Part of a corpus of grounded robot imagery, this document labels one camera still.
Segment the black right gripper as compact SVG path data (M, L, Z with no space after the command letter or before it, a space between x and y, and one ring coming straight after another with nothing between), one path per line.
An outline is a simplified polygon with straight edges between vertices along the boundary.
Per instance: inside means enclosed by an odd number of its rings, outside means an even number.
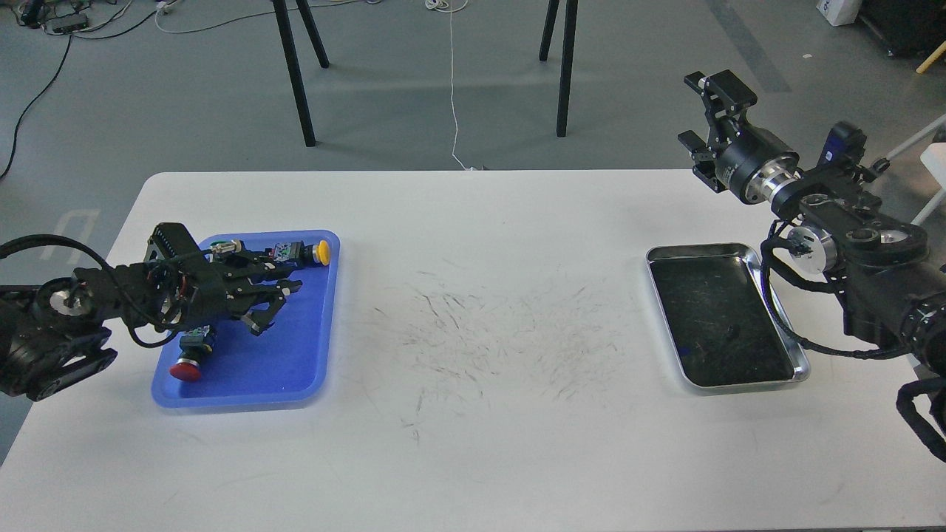
M747 126L746 114L758 95L733 71L693 72L684 78L703 102L707 140L694 131L677 141L689 152L693 174L715 193L729 189L742 203L769 201L778 186L795 178L800 155L776 134ZM710 149L721 149L714 158Z

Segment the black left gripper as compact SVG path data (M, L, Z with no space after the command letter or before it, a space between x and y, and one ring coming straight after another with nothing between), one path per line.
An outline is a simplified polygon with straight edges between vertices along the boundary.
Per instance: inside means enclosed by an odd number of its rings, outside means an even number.
M273 326L273 318L303 282L290 279L293 267L263 252L240 251L210 262L188 259L188 327L240 320L254 336Z

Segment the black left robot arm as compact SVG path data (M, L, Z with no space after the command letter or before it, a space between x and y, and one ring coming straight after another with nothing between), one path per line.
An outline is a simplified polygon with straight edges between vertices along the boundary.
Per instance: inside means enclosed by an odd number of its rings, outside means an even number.
M34 233L2 245L2 256L38 247L67 247L95 260L41 285L2 287L1 387L10 397L39 401L107 368L116 351L107 347L118 318L131 337L152 326L178 341L180 356L170 368L183 381L200 378L200 366L214 351L217 325L246 324L260 335L301 282L291 273L327 266L331 249L282 243L251 251L239 239L200 247L186 226L155 227L142 262L111 266L78 240Z

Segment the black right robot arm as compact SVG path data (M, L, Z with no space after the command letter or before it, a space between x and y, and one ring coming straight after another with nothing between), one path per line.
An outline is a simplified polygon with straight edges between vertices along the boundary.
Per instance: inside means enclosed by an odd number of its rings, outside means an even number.
M712 191L729 191L746 205L766 202L775 215L761 243L761 297L773 316L770 277L830 293L843 311L843 331L871 350L821 346L775 323L801 347L852 359L912 355L931 373L906 383L895 407L925 448L939 460L944 448L944 268L930 259L927 232L882 212L866 191L889 161L861 161L866 136L852 123L835 123L814 168L773 132L750 123L757 95L733 71L693 72L685 84L705 109L707 136L682 132L693 174Z

